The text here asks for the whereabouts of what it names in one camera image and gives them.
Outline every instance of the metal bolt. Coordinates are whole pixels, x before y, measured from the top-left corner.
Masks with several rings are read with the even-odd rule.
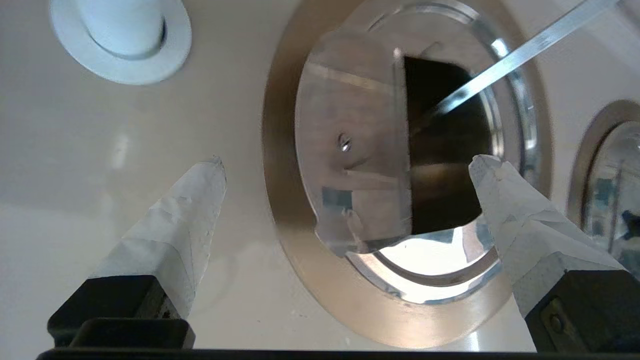
[[[558,334],[562,334],[564,330],[564,324],[562,323],[562,319],[560,319],[560,316],[558,316],[558,314],[551,314],[551,317],[549,317],[549,323],[551,324],[551,329],[553,329],[553,331],[557,332]]]
[[[342,152],[351,150],[351,137],[342,133],[338,136],[338,149]]]

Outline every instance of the metal bar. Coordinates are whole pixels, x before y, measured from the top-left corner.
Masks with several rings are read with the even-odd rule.
[[[484,70],[461,88],[440,101],[430,112],[427,112],[420,119],[412,135],[418,133],[423,127],[428,125],[432,117],[446,115],[486,87],[519,68],[527,61],[562,40],[565,36],[573,33],[604,10],[615,5],[618,1],[619,0],[585,0],[581,2],[560,19],[557,19],[553,24],[547,26],[544,30],[526,41],[518,49],[515,49],[496,64]]]

